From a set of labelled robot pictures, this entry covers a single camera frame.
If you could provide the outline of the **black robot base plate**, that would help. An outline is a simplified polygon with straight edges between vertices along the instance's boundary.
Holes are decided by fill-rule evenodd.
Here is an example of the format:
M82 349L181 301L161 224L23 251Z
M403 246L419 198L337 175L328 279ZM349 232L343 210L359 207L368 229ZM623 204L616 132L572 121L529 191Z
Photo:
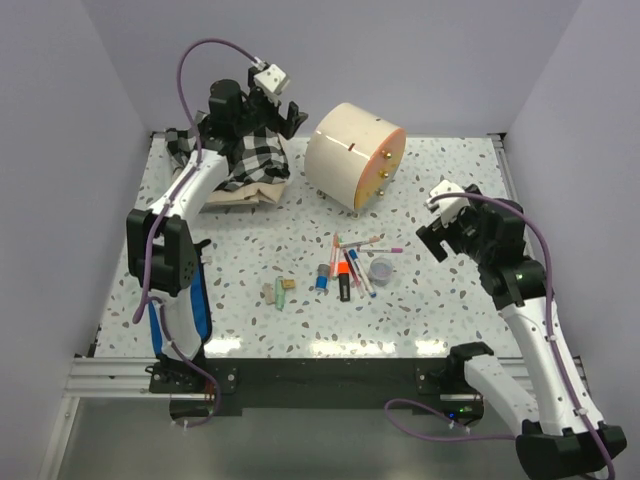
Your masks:
M475 421L485 410L481 395L464 384L441 386L443 358L211 358L201 368L218 381L175 360L145 368L149 392L170 398L174 420L205 417L221 394L220 416L246 409L377 410L391 399L427 405L454 420Z

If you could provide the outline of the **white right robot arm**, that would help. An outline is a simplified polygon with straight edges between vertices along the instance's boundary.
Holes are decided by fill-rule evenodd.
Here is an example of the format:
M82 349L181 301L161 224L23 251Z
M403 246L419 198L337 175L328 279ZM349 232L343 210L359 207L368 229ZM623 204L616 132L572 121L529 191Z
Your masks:
M474 389L509 427L530 479L616 476L613 460L627 447L592 400L558 317L549 247L522 207L484 196L475 185L441 181L425 203L434 221L417 235L434 258L464 254L516 340L532 388L525 390L484 343L451 348L441 385Z

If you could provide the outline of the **beige small eraser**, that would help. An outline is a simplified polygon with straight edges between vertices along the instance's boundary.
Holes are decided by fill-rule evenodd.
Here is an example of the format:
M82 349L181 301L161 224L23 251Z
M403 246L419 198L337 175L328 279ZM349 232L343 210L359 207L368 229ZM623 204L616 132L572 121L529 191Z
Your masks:
M275 303L275 292L274 292L274 288L273 288L272 284L265 283L262 286L262 293L264 295L265 302L268 305L271 305L271 304Z

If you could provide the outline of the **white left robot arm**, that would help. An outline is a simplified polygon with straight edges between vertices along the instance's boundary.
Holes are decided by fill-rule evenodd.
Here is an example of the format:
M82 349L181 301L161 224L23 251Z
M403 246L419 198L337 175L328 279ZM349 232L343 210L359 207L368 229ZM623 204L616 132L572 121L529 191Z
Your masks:
M280 96L288 83L283 70L266 63L249 69L247 92L234 80L214 82L209 113L192 126L195 150L185 168L151 207L127 216L128 268L142 287L133 320L140 321L146 308L154 310L160 338L156 354L178 361L171 378L185 392L206 383L207 368L197 360L209 337L200 332L194 313L193 296L204 296L206 288L200 248L189 226L236 166L232 152L237 145L263 130L289 140L307 119L296 103L280 115Z

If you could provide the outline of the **green translucent eraser tube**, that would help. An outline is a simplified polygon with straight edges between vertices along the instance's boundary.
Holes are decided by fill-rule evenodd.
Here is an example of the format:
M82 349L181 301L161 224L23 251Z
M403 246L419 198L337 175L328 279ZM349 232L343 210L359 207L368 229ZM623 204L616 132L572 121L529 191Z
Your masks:
M275 287L275 306L279 311L282 311L285 304L285 289L283 286L283 277L278 276L274 283Z

